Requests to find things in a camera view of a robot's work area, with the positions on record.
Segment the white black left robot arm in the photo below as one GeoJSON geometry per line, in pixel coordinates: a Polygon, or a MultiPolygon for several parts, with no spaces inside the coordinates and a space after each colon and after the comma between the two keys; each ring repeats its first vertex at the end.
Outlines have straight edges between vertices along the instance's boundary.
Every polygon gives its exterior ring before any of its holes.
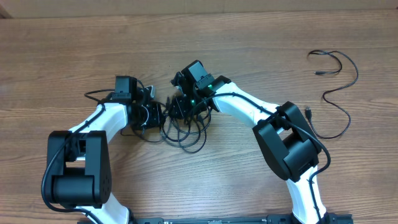
{"type": "Polygon", "coordinates": [[[135,223],[130,208],[112,193],[108,144],[126,127],[144,132],[159,127],[161,104],[155,88],[131,76],[117,76],[114,88],[96,98],[95,111],[66,131],[53,131],[47,142],[47,164],[40,187],[44,204],[58,213],[82,213],[90,223],[135,223]]]}

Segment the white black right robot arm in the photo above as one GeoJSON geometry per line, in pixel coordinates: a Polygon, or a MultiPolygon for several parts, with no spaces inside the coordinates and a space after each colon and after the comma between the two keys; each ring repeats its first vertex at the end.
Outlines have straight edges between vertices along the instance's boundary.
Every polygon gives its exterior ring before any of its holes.
{"type": "Polygon", "coordinates": [[[214,78],[199,60],[177,72],[170,82],[181,92],[172,102],[172,115],[191,121],[213,109],[250,127],[265,162],[287,184],[294,221],[326,223],[327,211],[317,184],[322,172],[318,155],[326,149],[295,104],[262,101],[229,78],[214,78]]]}

